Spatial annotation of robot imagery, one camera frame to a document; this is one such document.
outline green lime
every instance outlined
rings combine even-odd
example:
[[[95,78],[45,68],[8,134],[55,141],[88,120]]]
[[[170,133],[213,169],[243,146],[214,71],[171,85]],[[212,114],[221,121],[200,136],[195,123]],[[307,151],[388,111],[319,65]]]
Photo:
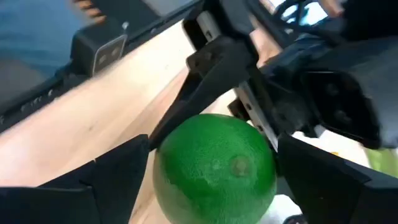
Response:
[[[173,224],[255,224],[276,192],[264,137],[230,116],[186,120],[158,148],[154,186]]]

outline citrus fruit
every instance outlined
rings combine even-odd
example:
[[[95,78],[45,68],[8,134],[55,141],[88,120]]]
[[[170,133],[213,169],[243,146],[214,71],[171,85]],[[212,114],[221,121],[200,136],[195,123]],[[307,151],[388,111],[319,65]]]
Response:
[[[255,224],[276,191],[272,152],[244,121],[200,114],[158,148],[154,187],[172,224]]]

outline lime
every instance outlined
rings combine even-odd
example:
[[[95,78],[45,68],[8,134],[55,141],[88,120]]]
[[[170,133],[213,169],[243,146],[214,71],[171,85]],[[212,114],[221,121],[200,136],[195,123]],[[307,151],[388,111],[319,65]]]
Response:
[[[276,191],[272,152],[244,121],[197,115],[158,148],[154,187],[173,224],[255,224]]]

